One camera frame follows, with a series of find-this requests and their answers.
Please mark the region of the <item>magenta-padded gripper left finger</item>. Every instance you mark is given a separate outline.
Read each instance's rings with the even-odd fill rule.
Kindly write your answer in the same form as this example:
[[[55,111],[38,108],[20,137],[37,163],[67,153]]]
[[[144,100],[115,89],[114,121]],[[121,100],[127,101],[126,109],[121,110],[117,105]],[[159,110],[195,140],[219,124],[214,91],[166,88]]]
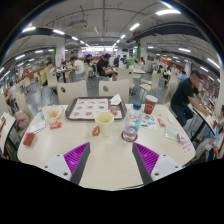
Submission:
[[[72,183],[79,184],[90,154],[90,143],[84,143],[66,154],[52,157],[43,169]]]

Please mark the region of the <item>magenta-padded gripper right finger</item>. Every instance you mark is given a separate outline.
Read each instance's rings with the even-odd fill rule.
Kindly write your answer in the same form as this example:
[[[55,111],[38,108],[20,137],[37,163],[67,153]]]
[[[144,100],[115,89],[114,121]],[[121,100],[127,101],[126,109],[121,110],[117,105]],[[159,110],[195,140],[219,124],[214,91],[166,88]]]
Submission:
[[[182,169],[169,155],[159,155],[138,143],[133,143],[132,153],[135,157],[144,185],[150,184]]]

